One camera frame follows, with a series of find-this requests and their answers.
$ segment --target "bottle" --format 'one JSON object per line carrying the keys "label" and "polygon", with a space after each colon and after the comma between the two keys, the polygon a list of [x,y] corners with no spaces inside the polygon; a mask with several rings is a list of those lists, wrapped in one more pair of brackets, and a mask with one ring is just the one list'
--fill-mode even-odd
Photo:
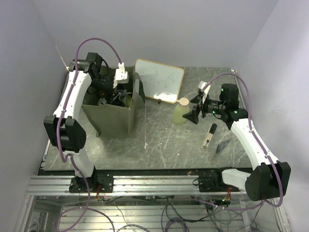
{"label": "bottle", "polygon": [[180,98],[177,102],[179,102],[179,104],[176,105],[174,109],[172,121],[175,124],[182,124],[186,121],[183,115],[190,111],[189,100],[187,98]]}

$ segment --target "gray wall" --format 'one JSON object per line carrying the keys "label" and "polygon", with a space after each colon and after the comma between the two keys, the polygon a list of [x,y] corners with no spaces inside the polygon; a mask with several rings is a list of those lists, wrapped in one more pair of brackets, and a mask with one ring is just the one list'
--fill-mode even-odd
{"label": "gray wall", "polygon": [[[138,58],[176,66],[237,69],[278,0],[33,0],[66,64],[89,37],[111,42],[127,65]],[[115,66],[100,42],[82,48]]]}
{"label": "gray wall", "polygon": [[292,167],[284,202],[295,232],[308,231],[309,1],[279,0],[239,73],[261,137]]}
{"label": "gray wall", "polygon": [[13,231],[47,142],[65,66],[29,0],[0,1],[0,231]]}

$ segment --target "black mounting base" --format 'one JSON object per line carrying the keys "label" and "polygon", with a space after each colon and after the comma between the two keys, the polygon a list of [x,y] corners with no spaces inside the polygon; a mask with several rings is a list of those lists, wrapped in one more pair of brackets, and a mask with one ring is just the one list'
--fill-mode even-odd
{"label": "black mounting base", "polygon": [[[98,191],[98,187],[101,186],[100,192],[108,193],[112,192],[113,177],[109,174],[98,174],[96,168],[94,168],[92,176],[87,178],[87,182],[91,192]],[[87,186],[83,178],[73,177],[69,187],[70,193],[87,192]]]}

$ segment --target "table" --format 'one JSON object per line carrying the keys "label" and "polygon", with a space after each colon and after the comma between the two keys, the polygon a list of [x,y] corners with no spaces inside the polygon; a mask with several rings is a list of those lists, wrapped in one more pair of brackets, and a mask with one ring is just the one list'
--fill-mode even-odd
{"label": "table", "polygon": [[[215,75],[230,72],[230,69],[185,67],[184,71],[179,98],[191,99],[197,94],[197,85],[201,80],[210,81]],[[211,99],[219,99],[224,83],[235,84],[236,81],[228,75],[214,81],[209,92]],[[190,121],[181,125],[173,124],[171,117],[174,107],[174,104],[158,104],[156,100],[147,98],[146,108],[138,112],[135,138],[104,140],[96,137],[95,129],[81,111],[79,123],[87,134],[85,148],[90,161],[98,170],[251,167],[241,143],[224,122],[208,114],[204,119],[200,118],[198,125]],[[218,127],[210,146],[205,150],[201,145],[213,123]],[[232,140],[225,150],[216,155],[217,145],[229,138]],[[44,170],[73,170],[73,167],[69,163],[62,163],[58,149],[50,146]]]}

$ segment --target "whiteboard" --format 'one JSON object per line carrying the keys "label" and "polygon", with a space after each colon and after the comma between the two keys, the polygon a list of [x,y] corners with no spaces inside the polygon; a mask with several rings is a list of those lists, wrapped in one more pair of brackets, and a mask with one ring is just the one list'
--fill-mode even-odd
{"label": "whiteboard", "polygon": [[183,69],[137,59],[135,72],[140,75],[146,97],[176,103],[183,81]]}

